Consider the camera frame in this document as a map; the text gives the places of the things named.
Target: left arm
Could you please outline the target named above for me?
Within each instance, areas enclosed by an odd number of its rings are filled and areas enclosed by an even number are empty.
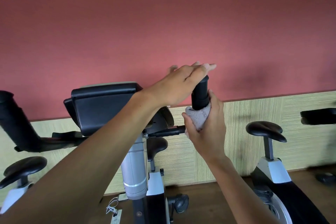
[[[172,67],[135,93],[105,126],[45,174],[1,217],[2,223],[85,223],[128,150],[154,114],[184,100],[215,65]]]

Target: forearm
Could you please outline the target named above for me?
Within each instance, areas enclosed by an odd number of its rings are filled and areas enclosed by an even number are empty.
[[[229,158],[208,162],[208,166],[238,224],[278,223],[275,216],[237,173]]]
[[[137,136],[160,107],[146,94],[133,95],[111,121],[29,189],[2,220],[85,223],[87,214],[98,204]]]

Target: right arm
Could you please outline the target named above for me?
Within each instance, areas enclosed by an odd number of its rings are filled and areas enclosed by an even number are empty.
[[[201,131],[196,130],[186,113],[182,114],[187,136],[216,178],[238,224],[279,223],[225,155],[226,127],[223,102],[218,100],[211,90],[209,96],[211,110]]]

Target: gym equipment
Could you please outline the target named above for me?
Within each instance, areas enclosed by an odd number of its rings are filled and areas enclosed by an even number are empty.
[[[295,185],[282,164],[273,156],[272,140],[285,143],[282,128],[268,121],[254,121],[247,133],[262,136],[265,156],[251,173],[254,192],[268,205],[281,223],[328,223],[313,202]]]
[[[6,168],[3,175],[5,178],[0,182],[0,189],[17,181],[14,189],[11,189],[3,202],[0,214],[6,212],[26,191],[33,185],[28,180],[28,175],[37,173],[47,165],[44,157],[28,157],[21,159]]]
[[[199,110],[209,103],[206,76],[193,91],[192,106]],[[16,151],[42,152],[78,146],[86,138],[111,120],[142,90],[136,82],[119,82],[85,86],[71,92],[64,105],[81,132],[53,133],[52,138],[39,137],[13,94],[0,91],[0,125],[15,142]],[[121,164],[126,195],[133,203],[135,223],[172,223],[172,212],[184,212],[187,195],[166,198],[164,170],[155,166],[155,155],[167,148],[163,137],[185,132],[185,126],[174,127],[174,119],[167,107],[162,107],[138,136]]]
[[[302,111],[300,115],[304,125],[336,124],[336,108]],[[331,173],[317,174],[315,178],[325,185],[336,183],[336,175]]]

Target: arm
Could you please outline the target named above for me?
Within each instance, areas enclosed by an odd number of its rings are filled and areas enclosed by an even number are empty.
[[[186,113],[182,114],[187,135],[216,178],[238,224],[278,223],[226,157],[223,102],[211,90],[209,96],[211,110],[200,132],[195,129],[190,117]]]
[[[128,150],[159,108],[184,100],[215,65],[171,67],[62,159],[1,217],[2,223],[86,223]]]

